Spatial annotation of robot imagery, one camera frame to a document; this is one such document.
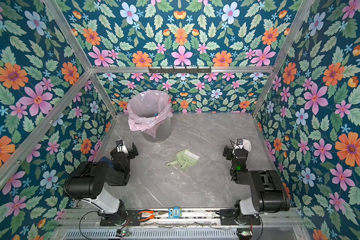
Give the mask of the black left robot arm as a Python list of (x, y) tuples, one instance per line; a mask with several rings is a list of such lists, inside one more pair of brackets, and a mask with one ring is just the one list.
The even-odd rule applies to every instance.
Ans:
[(105, 185), (125, 187), (130, 179), (131, 160), (138, 155), (135, 144), (129, 150), (122, 139), (117, 140), (110, 158), (82, 162), (70, 173), (65, 182), (64, 194), (94, 206), (106, 224), (125, 225), (128, 221), (125, 204), (113, 197), (105, 189)]

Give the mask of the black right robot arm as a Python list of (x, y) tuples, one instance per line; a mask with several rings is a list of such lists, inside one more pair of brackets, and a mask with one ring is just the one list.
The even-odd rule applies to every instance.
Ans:
[(250, 196), (236, 201), (233, 209), (217, 211), (223, 226), (262, 224), (260, 214), (274, 214), (290, 210), (290, 197), (275, 170), (249, 170), (247, 160), (251, 143), (246, 139), (231, 141), (223, 156), (231, 162), (231, 181), (250, 188)]

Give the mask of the light green hand brush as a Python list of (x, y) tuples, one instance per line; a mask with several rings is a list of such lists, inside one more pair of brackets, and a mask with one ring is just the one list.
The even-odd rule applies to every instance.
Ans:
[(182, 160), (182, 162), (180, 163), (181, 172), (184, 171), (186, 168), (196, 165), (199, 158), (200, 157), (198, 155), (191, 153), (189, 150), (182, 151), (180, 155), (180, 159)]

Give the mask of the light green dustpan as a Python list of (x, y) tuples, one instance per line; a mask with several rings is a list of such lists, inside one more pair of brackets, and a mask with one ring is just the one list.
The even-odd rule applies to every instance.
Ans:
[(175, 166), (175, 165), (178, 165), (180, 167), (180, 163), (182, 162), (182, 160), (180, 159), (180, 155), (181, 155), (182, 151), (178, 152), (175, 154), (175, 160), (172, 161), (172, 162), (169, 162), (167, 163), (167, 167), (172, 167), (172, 166)]

